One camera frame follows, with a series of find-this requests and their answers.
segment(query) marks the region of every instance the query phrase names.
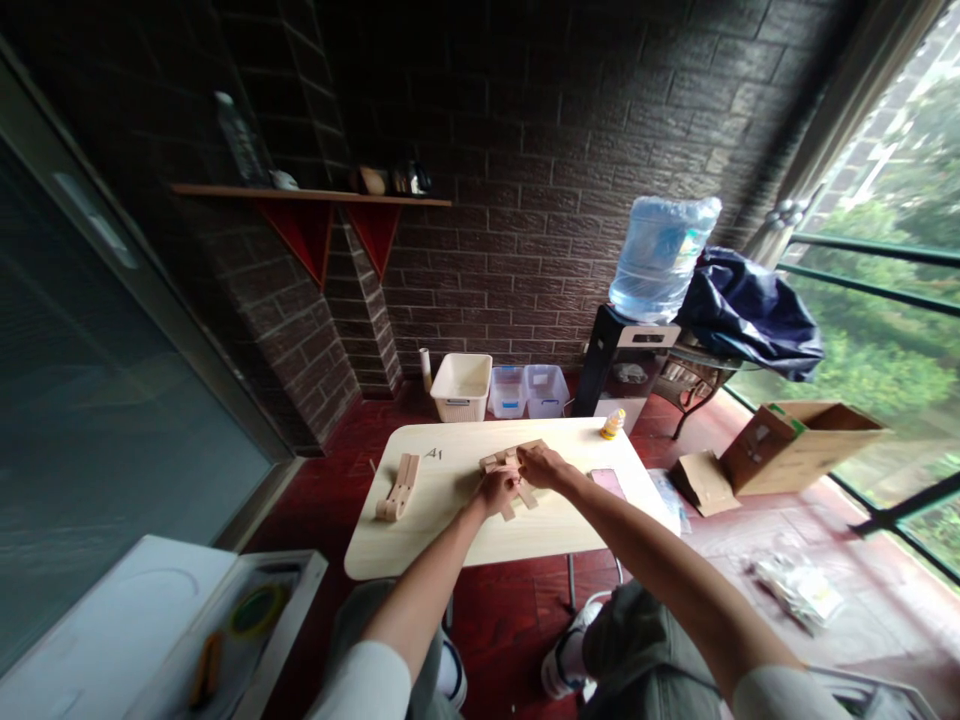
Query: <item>metal railing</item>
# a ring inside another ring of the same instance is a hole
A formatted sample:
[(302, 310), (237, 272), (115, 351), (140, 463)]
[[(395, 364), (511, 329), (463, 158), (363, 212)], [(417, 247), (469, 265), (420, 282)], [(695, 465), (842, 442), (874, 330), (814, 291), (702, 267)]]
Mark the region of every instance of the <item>metal railing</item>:
[[(921, 248), (915, 246), (888, 245), (884, 243), (870, 242), (866, 240), (854, 240), (850, 238), (836, 238), (823, 235), (814, 235), (807, 233), (794, 233), (790, 239), (790, 244), (803, 244), (813, 247), (827, 247), (836, 250), (846, 250), (849, 252), (863, 253), (880, 257), (887, 257), (893, 260), (905, 260), (908, 262), (923, 263), (936, 267), (960, 268), (960, 253), (948, 250), (939, 250), (936, 248)], [(791, 263), (780, 263), (778, 270), (789, 272), (794, 275), (817, 280), (820, 282), (831, 283), (849, 290), (867, 293), (876, 297), (885, 298), (894, 302), (918, 307), (930, 312), (949, 315), (951, 317), (960, 317), (960, 305), (933, 300), (922, 297), (914, 293), (902, 292), (890, 288), (882, 288), (870, 283), (835, 275), (821, 270), (794, 265)], [(751, 402), (742, 394), (727, 388), (728, 392), (734, 398), (739, 400), (751, 410), (756, 410), (756, 403)], [(877, 507), (870, 498), (866, 497), (857, 488), (843, 479), (837, 473), (830, 473), (830, 478), (843, 489), (850, 497), (856, 500), (866, 512), (870, 519), (860, 525), (852, 525), (851, 529), (865, 537), (871, 533), (885, 530), (898, 536), (914, 552), (923, 557), (939, 572), (946, 576), (955, 585), (960, 586), (960, 573), (956, 569), (946, 564), (935, 553), (931, 552), (926, 545), (916, 538), (909, 529), (903, 527), (903, 523), (912, 517), (923, 512), (931, 510), (938, 505), (949, 502), (960, 497), (960, 473), (955, 473), (950, 477), (940, 480), (936, 484), (922, 490), (906, 500), (903, 500), (889, 508)]]

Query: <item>wooden shelf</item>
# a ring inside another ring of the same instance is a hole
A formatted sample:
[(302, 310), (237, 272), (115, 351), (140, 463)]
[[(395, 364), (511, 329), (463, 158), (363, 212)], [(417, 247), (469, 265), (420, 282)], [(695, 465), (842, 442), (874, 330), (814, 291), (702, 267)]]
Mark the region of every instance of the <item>wooden shelf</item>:
[(178, 195), (198, 197), (240, 197), (255, 200), (316, 200), (340, 203), (372, 203), (377, 205), (425, 205), (451, 207), (449, 200), (437, 198), (407, 198), (391, 195), (360, 195), (332, 190), (273, 190), (271, 188), (238, 188), (230, 185), (185, 185), (170, 186)]
[(250, 200), (273, 226), (320, 289), (327, 278), (330, 253), (330, 231), (333, 227), (333, 205), (343, 206), (350, 224), (363, 244), (370, 262), (383, 280), (390, 259), (390, 248), (400, 222), (404, 205), (451, 207), (449, 200), (404, 198), (385, 195), (360, 195), (327, 190), (273, 190), (241, 188), (228, 185), (174, 184), (178, 195)]

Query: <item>paper tube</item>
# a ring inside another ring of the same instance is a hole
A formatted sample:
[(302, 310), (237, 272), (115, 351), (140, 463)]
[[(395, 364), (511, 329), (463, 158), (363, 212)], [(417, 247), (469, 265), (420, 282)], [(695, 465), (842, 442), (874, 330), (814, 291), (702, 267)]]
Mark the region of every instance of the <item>paper tube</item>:
[(433, 387), (433, 373), (430, 372), (430, 351), (420, 348), (420, 370), (423, 371), (423, 389), (430, 392)]

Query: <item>white plastic basket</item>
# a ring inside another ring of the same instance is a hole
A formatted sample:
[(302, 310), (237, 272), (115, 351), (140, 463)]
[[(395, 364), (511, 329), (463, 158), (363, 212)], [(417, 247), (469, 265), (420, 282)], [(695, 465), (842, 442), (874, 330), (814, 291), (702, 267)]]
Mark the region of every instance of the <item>white plastic basket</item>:
[(442, 422), (480, 422), (490, 394), (489, 355), (449, 353), (440, 363), (430, 397), (437, 404)]

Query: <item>person's left hand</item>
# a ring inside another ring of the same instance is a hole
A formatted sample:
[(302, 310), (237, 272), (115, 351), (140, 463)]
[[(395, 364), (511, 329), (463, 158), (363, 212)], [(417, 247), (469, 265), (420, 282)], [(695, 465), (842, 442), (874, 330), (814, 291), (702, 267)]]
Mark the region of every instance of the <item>person's left hand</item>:
[(486, 517), (493, 517), (517, 496), (520, 482), (517, 468), (494, 468), (480, 481), (471, 502), (479, 503)]

